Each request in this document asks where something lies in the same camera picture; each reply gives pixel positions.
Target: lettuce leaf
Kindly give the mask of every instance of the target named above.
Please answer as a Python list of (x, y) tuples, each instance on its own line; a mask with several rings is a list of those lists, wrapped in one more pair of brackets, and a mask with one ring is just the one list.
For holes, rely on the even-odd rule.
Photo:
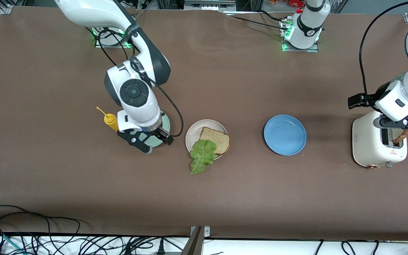
[(190, 152), (190, 157), (194, 159), (190, 165), (191, 174), (202, 173), (206, 164), (212, 165), (216, 150), (217, 145), (212, 141), (199, 140), (195, 142)]

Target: white plate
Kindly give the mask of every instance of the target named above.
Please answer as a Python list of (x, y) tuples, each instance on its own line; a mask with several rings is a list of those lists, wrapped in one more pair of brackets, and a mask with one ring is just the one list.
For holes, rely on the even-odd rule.
[[(185, 144), (187, 146), (188, 152), (190, 152), (191, 149), (193, 149), (194, 143), (197, 142), (201, 137), (201, 132), (203, 131), (205, 126), (208, 127), (209, 129), (218, 130), (225, 134), (228, 134), (228, 131), (225, 129), (225, 127), (218, 121), (214, 121), (211, 119), (203, 119), (197, 121), (195, 124), (190, 126), (190, 128), (187, 131), (187, 135), (185, 136)], [(214, 160), (220, 158), (221, 156), (222, 155), (215, 155)]]

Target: bread slice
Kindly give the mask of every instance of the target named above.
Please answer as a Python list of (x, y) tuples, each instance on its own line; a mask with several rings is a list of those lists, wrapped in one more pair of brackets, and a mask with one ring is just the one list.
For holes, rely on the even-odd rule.
[(408, 136), (408, 129), (392, 129), (393, 144), (398, 144)]
[(203, 131), (201, 132), (201, 137), (199, 140), (209, 140), (214, 142), (217, 145), (217, 150), (215, 151), (216, 155), (223, 155), (229, 149), (230, 144), (230, 136), (214, 129), (209, 129), (208, 127), (204, 127)]

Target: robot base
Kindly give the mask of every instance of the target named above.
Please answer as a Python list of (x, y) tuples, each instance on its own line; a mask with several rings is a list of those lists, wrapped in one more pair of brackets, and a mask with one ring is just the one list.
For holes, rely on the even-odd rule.
[(314, 39), (314, 43), (311, 47), (307, 49), (299, 49), (294, 47), (287, 39), (286, 36), (291, 33), (291, 25), (294, 22), (294, 16), (288, 16), (286, 19), (283, 21), (279, 21), (280, 27), (287, 28), (288, 30), (281, 30), (281, 41), (282, 41), (282, 50), (283, 51), (294, 51), (294, 52), (319, 52), (319, 49), (317, 48), (317, 42)]
[(356, 119), (352, 126), (352, 153), (358, 165), (379, 168), (403, 161), (407, 156), (407, 139), (392, 143), (391, 129), (379, 129), (373, 121), (380, 113), (372, 111)]
[[(114, 32), (120, 33), (120, 30), (116, 28), (108, 28), (108, 29)], [(94, 32), (95, 36), (97, 36), (102, 30), (103, 28), (101, 27), (92, 28), (92, 31)], [(120, 45), (122, 45), (123, 48), (125, 49), (129, 49), (132, 47), (128, 42), (124, 42), (122, 37), (118, 35), (111, 36), (110, 33), (103, 33), (101, 35), (100, 42), (98, 40), (95, 40), (96, 48), (120, 48)]]

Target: electrical cable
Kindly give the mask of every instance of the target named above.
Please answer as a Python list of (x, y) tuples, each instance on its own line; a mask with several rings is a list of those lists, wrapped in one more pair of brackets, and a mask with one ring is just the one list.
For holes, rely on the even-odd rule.
[(166, 239), (165, 237), (163, 238), (163, 240), (165, 240), (166, 242), (170, 243), (171, 245), (175, 246), (177, 249), (179, 250), (183, 250), (183, 248), (180, 248), (177, 244), (171, 242), (170, 240)]
[(322, 244), (324, 243), (324, 239), (321, 239), (321, 242), (317, 246), (316, 251), (314, 252), (314, 255), (317, 255), (319, 253), (319, 250), (321, 249)]
[(375, 247), (374, 247), (372, 255), (375, 255), (375, 252), (377, 251), (377, 248), (379, 248), (379, 241), (375, 240), (374, 242), (375, 242)]
[(366, 100), (367, 100), (367, 102), (368, 102), (368, 105), (369, 105), (374, 111), (377, 111), (377, 112), (379, 112), (379, 113), (381, 113), (381, 111), (380, 111), (378, 108), (376, 108), (376, 107), (374, 106), (374, 104), (371, 102), (371, 99), (367, 96), (367, 95), (368, 95), (368, 89), (366, 88), (366, 78), (365, 78), (365, 75), (364, 75), (363, 61), (362, 61), (362, 58), (361, 58), (361, 53), (363, 52), (363, 43), (364, 43), (364, 40), (365, 40), (365, 38), (366, 38), (366, 35), (368, 34), (369, 29), (370, 29), (371, 26), (374, 24), (374, 22), (376, 22), (376, 20), (378, 20), (381, 16), (383, 16), (385, 13), (389, 12), (390, 10), (393, 10), (393, 9), (395, 9), (395, 8), (398, 8), (398, 7), (401, 7), (401, 6), (403, 6), (403, 5), (408, 5), (408, 1), (407, 1), (407, 2), (403, 2), (403, 3), (400, 3), (400, 4), (398, 4), (398, 5), (394, 5), (394, 6), (390, 7), (390, 8), (388, 8), (388, 9), (384, 10), (384, 11), (383, 11), (382, 13), (380, 13), (379, 15), (377, 15), (377, 16), (371, 21), (371, 23), (369, 23), (368, 27), (366, 28), (366, 31), (364, 31), (363, 38), (361, 39), (361, 43), (360, 43), (360, 51), (359, 51), (358, 61), (359, 61), (359, 64), (360, 64), (360, 71), (361, 71), (361, 78), (362, 78), (362, 81), (363, 81), (364, 94), (366, 95)]
[(6, 240), (6, 242), (10, 243), (10, 245), (15, 247), (17, 250), (21, 250), (21, 248), (18, 247), (18, 245), (16, 245), (14, 242), (12, 242), (9, 238), (7, 238), (7, 236), (5, 234), (3, 234), (3, 238), (4, 238), (4, 240)]
[(149, 78), (147, 75), (142, 74), (140, 71), (138, 71), (138, 68), (136, 68), (136, 66), (134, 65), (134, 63), (132, 61), (130, 61), (130, 65), (131, 68), (137, 72), (140, 76), (144, 76), (147, 79), (149, 79), (150, 82), (152, 82), (158, 89), (160, 89), (160, 91), (163, 93), (163, 95), (165, 95), (165, 97), (169, 100), (169, 102), (171, 103), (171, 105), (175, 108), (175, 110), (177, 111), (178, 116), (180, 117), (180, 131), (177, 135), (171, 135), (172, 137), (178, 137), (180, 136), (180, 134), (182, 134), (183, 132), (183, 117), (182, 114), (180, 113), (180, 110), (177, 108), (177, 106), (175, 105), (174, 101), (171, 99), (171, 97), (168, 96), (168, 94), (156, 83), (154, 82), (151, 78)]
[(250, 20), (250, 19), (244, 19), (244, 18), (240, 18), (240, 17), (235, 17), (235, 16), (231, 16), (231, 17), (233, 17), (233, 18), (235, 18), (235, 19), (241, 19), (241, 20), (243, 20), (243, 21), (253, 22), (253, 23), (256, 23), (256, 24), (259, 24), (259, 25), (263, 25), (263, 26), (267, 26), (267, 27), (277, 28), (277, 29), (279, 29), (279, 30), (287, 30), (287, 28), (285, 28), (285, 27), (273, 26), (273, 25), (269, 25), (269, 24), (265, 24), (265, 23), (261, 23), (261, 22), (257, 22), (257, 21), (252, 21), (252, 20)]
[[(78, 233), (78, 231), (79, 231), (79, 229), (80, 229), (80, 226), (81, 226), (80, 220), (73, 219), (73, 218), (69, 218), (69, 217), (44, 216), (44, 215), (42, 215), (42, 214), (40, 214), (40, 213), (31, 212), (31, 211), (28, 211), (28, 210), (26, 210), (26, 209), (24, 209), (24, 208), (22, 208), (22, 207), (15, 206), (15, 205), (0, 205), (0, 207), (12, 207), (12, 208), (17, 208), (18, 210), (21, 210), (21, 211), (18, 211), (18, 212), (7, 213), (7, 214), (1, 216), (1, 217), (0, 217), (0, 221), (1, 221), (2, 219), (4, 219), (4, 218), (8, 217), (8, 216), (16, 215), (16, 214), (29, 214), (29, 215), (38, 216), (38, 217), (43, 218), (43, 219), (47, 222), (48, 234), (49, 234), (50, 240), (51, 240), (51, 242), (52, 242), (52, 245), (56, 248), (56, 252), (53, 253), (53, 255), (56, 254), (57, 252), (63, 254), (63, 253), (60, 251), (60, 249), (63, 248), (68, 242), (70, 242), (70, 241), (75, 237), (75, 235)], [(74, 221), (74, 222), (76, 222), (76, 223), (78, 224), (77, 230), (76, 230), (76, 232), (72, 235), (72, 237), (70, 238), (70, 240), (69, 240), (68, 242), (65, 242), (65, 243), (64, 243), (61, 247), (59, 247), (59, 248), (55, 245), (55, 241), (53, 241), (52, 236), (51, 236), (50, 220), (53, 221), (54, 219), (70, 220), (70, 221)], [(1, 234), (1, 238), (2, 238), (2, 239), (1, 239), (1, 243), (0, 243), (0, 245), (1, 245), (1, 244), (4, 242), (4, 233), (3, 233), (3, 231), (2, 231), (1, 229), (0, 229), (0, 234)], [(32, 243), (32, 245), (33, 245), (33, 247), (34, 247), (34, 240), (31, 239), (31, 243)], [(18, 253), (12, 254), (12, 255), (24, 254), (24, 253), (30, 254), (30, 253), (27, 252), (27, 250), (25, 249), (24, 251), (21, 250), (21, 252), (18, 252)]]
[[(348, 253), (348, 252), (346, 251), (346, 249), (344, 248), (344, 245), (345, 245), (345, 244), (347, 244), (347, 245), (349, 246), (350, 250), (352, 250), (352, 254), (350, 254), (350, 253)], [(347, 241), (341, 242), (341, 248), (343, 249), (343, 252), (346, 253), (347, 255), (356, 255), (356, 254), (355, 254), (355, 251), (354, 251), (353, 248), (352, 248), (352, 245), (350, 245), (350, 243), (348, 243)]]
[(262, 12), (265, 15), (267, 15), (270, 19), (273, 19), (274, 21), (281, 21), (281, 19), (275, 18), (274, 16), (271, 16), (267, 11), (265, 10), (257, 10), (256, 12)]
[[(156, 239), (160, 239), (160, 238), (164, 238), (164, 237), (149, 237), (149, 236), (140, 236), (140, 237), (131, 237), (130, 241), (127, 245), (124, 244), (124, 240), (122, 239), (121, 236), (118, 237), (114, 237), (112, 239), (107, 239), (109, 236), (95, 236), (92, 237), (91, 239), (89, 239), (89, 237), (86, 238), (78, 238), (78, 239), (74, 239), (74, 240), (68, 240), (68, 241), (61, 241), (61, 240), (53, 240), (53, 241), (48, 241), (48, 242), (42, 242), (41, 241), (41, 237), (40, 236), (34, 236), (31, 233), (26, 232), (26, 234), (31, 235), (31, 244), (29, 247), (26, 246), (24, 240), (23, 240), (23, 236), (21, 237), (21, 243), (23, 244), (23, 248), (19, 248), (16, 250), (13, 250), (10, 253), (6, 253), (6, 255), (39, 255), (39, 254), (44, 254), (44, 252), (40, 251), (38, 248), (39, 247), (43, 247), (47, 252), (48, 255), (52, 255), (52, 252), (47, 249), (44, 245), (52, 242), (52, 243), (58, 243), (58, 244), (70, 244), (73, 242), (78, 242), (80, 240), (82, 240), (82, 244), (80, 245), (80, 250), (78, 254), (81, 255), (96, 255), (98, 252), (100, 251), (104, 251), (105, 254), (107, 255), (107, 251), (108, 250), (115, 250), (115, 249), (120, 249), (123, 248), (119, 255), (128, 255), (131, 253), (135, 253), (137, 254), (137, 250), (136, 249), (150, 249), (154, 246), (154, 244), (152, 243), (152, 241), (156, 240)], [(112, 247), (110, 245), (110, 247), (107, 247), (107, 245), (109, 245), (111, 242), (120, 239), (121, 244), (122, 245), (116, 245), (115, 247)], [(101, 242), (105, 240), (105, 244), (100, 245), (98, 244), (98, 242)], [(175, 245), (173, 242), (171, 242), (170, 240), (166, 240), (166, 242), (169, 242), (170, 244), (174, 245), (175, 247), (177, 247), (178, 249), (181, 249), (178, 245)]]
[(94, 36), (94, 39), (98, 41), (98, 43), (99, 43), (99, 45), (100, 45), (100, 48), (102, 49), (102, 51), (103, 51), (103, 53), (105, 54), (105, 56), (111, 61), (111, 63), (113, 63), (114, 65), (116, 65), (116, 63), (111, 59), (111, 57), (108, 55), (108, 53), (107, 53), (107, 52), (105, 51), (105, 49), (102, 47), (102, 44), (100, 43), (100, 38), (99, 38), (100, 34), (99, 34), (99, 36), (97, 36), (97, 35), (94, 34), (94, 32), (91, 31), (91, 29), (89, 29), (89, 28), (86, 28), (86, 29)]
[(127, 53), (126, 53), (125, 48), (123, 47), (122, 43), (120, 42), (122, 39), (121, 39), (121, 40), (118, 40), (117, 37), (115, 36), (115, 34), (113, 34), (113, 33), (110, 33), (110, 34), (112, 34), (113, 37), (118, 41), (118, 44), (120, 45), (120, 47), (121, 47), (122, 50), (124, 51), (125, 59), (127, 60), (127, 59), (128, 59)]

